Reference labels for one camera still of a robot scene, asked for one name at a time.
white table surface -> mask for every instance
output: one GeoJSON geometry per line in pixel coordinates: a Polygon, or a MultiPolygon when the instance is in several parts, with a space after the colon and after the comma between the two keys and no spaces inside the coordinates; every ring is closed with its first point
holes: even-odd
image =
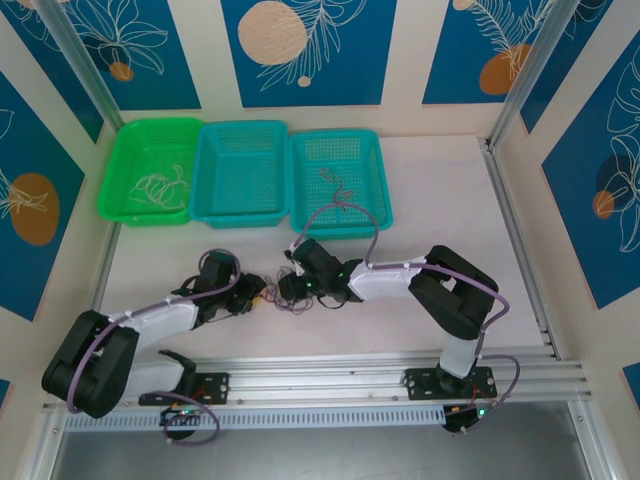
{"type": "MultiPolygon", "coordinates": [[[[444,244],[493,277],[511,303],[486,346],[541,345],[542,340],[511,242],[473,136],[382,138],[393,226],[381,232],[374,261],[426,255],[444,244]]],[[[102,304],[103,313],[133,310],[164,298],[197,273],[211,248],[233,251],[243,271],[275,276],[296,234],[278,227],[213,230],[122,228],[102,304]]],[[[325,241],[340,260],[362,258],[369,240],[325,241]]],[[[494,312],[500,308],[494,306],[494,312]]],[[[378,299],[327,310],[316,304],[300,316],[261,302],[246,315],[205,325],[157,344],[188,357],[279,357],[389,353],[441,349],[442,331],[417,301],[378,299]]]]}

wall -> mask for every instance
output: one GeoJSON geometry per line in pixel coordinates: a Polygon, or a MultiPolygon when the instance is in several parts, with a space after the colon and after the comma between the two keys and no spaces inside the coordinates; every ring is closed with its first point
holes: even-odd
{"type": "MultiPolygon", "coordinates": [[[[639,29],[640,4],[636,0],[614,0],[531,134],[527,135],[524,125],[517,121],[498,150],[557,329],[557,340],[566,358],[583,361],[606,428],[612,432],[626,467],[628,477],[623,478],[636,478],[640,471],[637,455],[640,412],[621,372],[622,367],[640,360],[640,291],[632,291],[609,304],[603,302],[606,305],[600,304],[601,308],[596,306],[541,165],[639,29]]],[[[600,112],[605,128],[607,114],[608,106],[600,112]]],[[[590,141],[585,133],[584,145],[590,145],[590,141]]],[[[567,164],[583,166],[574,170],[573,185],[567,186],[568,192],[573,188],[578,193],[582,188],[582,170],[601,160],[589,153],[565,155],[567,164]]],[[[594,185],[590,186],[593,195],[596,190],[594,185]]],[[[598,237],[595,231],[583,234],[594,242],[598,237]]],[[[617,249],[619,239],[615,242],[617,249]]],[[[594,255],[605,252],[595,251],[594,255]]],[[[629,256],[628,262],[635,265],[632,270],[637,279],[638,256],[629,256]]],[[[613,282],[618,274],[612,265],[605,275],[610,275],[608,278],[613,282]]]]}
{"type": "Polygon", "coordinates": [[[2,15],[0,38],[0,71],[84,172],[35,318],[29,321],[0,308],[0,378],[11,382],[0,414],[0,477],[8,479],[14,478],[29,437],[40,434],[32,430],[32,422],[45,397],[42,372],[76,316],[88,307],[94,290],[108,231],[95,203],[113,136],[105,128],[97,144],[93,142],[2,15]]]}
{"type": "Polygon", "coordinates": [[[96,0],[105,7],[100,19],[78,0],[62,5],[126,121],[193,115],[205,121],[280,119],[292,130],[484,135],[552,3],[116,0],[107,8],[106,0],[96,0]],[[317,17],[323,29],[311,51],[308,23],[316,21],[310,19],[316,19],[318,5],[332,17],[317,17]],[[495,29],[486,28],[479,5],[495,14],[495,29]],[[498,34],[527,12],[535,26],[513,28],[511,33],[522,34],[501,42],[498,34]],[[125,33],[115,41],[109,30],[118,28],[125,33]],[[302,47],[298,64],[270,57],[269,48],[290,58],[292,49],[302,47]],[[502,57],[512,51],[518,58],[511,62],[514,70],[505,70],[510,62],[502,57]]]}
{"type": "MultiPolygon", "coordinates": [[[[180,0],[170,0],[202,103],[199,116],[206,121],[271,118],[293,130],[356,127],[382,135],[485,134],[500,103],[422,105],[448,3],[398,0],[380,106],[244,109],[220,2],[195,0],[185,8],[180,0]]],[[[147,114],[123,112],[125,119],[147,114]]]]}

white string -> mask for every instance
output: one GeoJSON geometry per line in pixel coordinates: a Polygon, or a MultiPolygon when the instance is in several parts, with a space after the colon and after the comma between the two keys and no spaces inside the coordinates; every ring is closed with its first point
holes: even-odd
{"type": "Polygon", "coordinates": [[[191,190],[191,185],[182,179],[183,170],[180,165],[173,165],[173,169],[176,172],[175,180],[160,173],[153,173],[142,177],[129,192],[129,199],[146,205],[158,205],[165,210],[185,208],[184,195],[176,195],[176,191],[179,191],[180,187],[183,187],[184,192],[188,192],[191,190]],[[175,202],[172,204],[176,198],[179,199],[180,202],[178,204],[175,204],[175,202]]]}

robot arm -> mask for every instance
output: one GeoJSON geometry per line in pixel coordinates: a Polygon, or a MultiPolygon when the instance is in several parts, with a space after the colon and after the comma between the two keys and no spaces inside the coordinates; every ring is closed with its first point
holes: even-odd
{"type": "Polygon", "coordinates": [[[176,391],[191,396],[196,389],[193,362],[169,351],[161,351],[156,359],[142,363],[135,362],[135,356],[170,335],[199,328],[213,319],[218,310],[226,310],[230,315],[251,310],[253,300],[266,284],[256,275],[235,272],[234,264],[234,257],[211,252],[204,259],[200,274],[172,292],[164,305],[151,306],[136,314],[107,316],[93,310],[82,313],[47,367],[42,388],[63,400],[70,390],[75,390],[75,408],[94,418],[109,413],[121,399],[149,392],[176,391]],[[232,278],[233,288],[216,295],[207,294],[229,285],[232,278]],[[119,324],[123,317],[128,320],[119,324]],[[81,359],[105,332],[74,385],[73,377],[81,359]]]}
{"type": "MultiPolygon", "coordinates": [[[[360,259],[341,263],[313,239],[287,255],[295,262],[297,273],[278,284],[285,299],[328,296],[340,306],[384,297],[418,300],[446,332],[436,369],[439,384],[429,390],[439,390],[441,398],[464,398],[460,393],[469,385],[481,328],[494,302],[492,295],[468,281],[497,292],[491,278],[442,246],[434,247],[426,257],[393,264],[366,265],[360,259]],[[467,281],[447,289],[443,282],[457,275],[467,281]]],[[[255,275],[235,271],[234,265],[233,256],[216,251],[206,256],[200,274],[185,281],[164,304],[133,314],[81,314],[45,371],[43,389],[61,399],[73,392],[75,408],[94,418],[106,415],[122,398],[144,393],[173,391],[190,397],[197,387],[193,362],[167,351],[146,363],[134,363],[135,356],[165,337],[199,328],[218,310],[232,315],[251,310],[266,285],[255,275]],[[93,350],[98,338],[100,343],[93,350]],[[78,374],[88,352],[90,359],[78,374]]]]}
{"type": "Polygon", "coordinates": [[[349,260],[342,264],[315,240],[308,239],[285,254],[297,268],[297,273],[280,281],[285,299],[328,296],[342,305],[385,297],[414,298],[445,331],[439,362],[442,383],[455,384],[455,379],[469,376],[494,297],[465,281],[457,281],[449,290],[443,282],[451,280],[451,275],[431,267],[453,271],[495,292],[498,285],[449,248],[436,246],[426,257],[407,262],[366,265],[362,260],[349,260]]]}

beige circle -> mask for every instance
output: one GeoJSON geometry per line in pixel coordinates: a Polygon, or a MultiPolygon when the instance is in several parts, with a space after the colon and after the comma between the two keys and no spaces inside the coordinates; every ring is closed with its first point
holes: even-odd
{"type": "Polygon", "coordinates": [[[453,0],[453,8],[456,10],[466,10],[475,3],[475,0],[453,0]]]}
{"type": "Polygon", "coordinates": [[[307,46],[304,23],[284,3],[258,2],[238,23],[240,45],[261,65],[280,65],[296,58],[307,46]]]}
{"type": "MultiPolygon", "coordinates": [[[[33,0],[16,0],[20,5],[27,7],[29,10],[35,10],[36,6],[33,4],[33,0]]],[[[67,3],[70,0],[58,0],[58,3],[67,3]]]]}

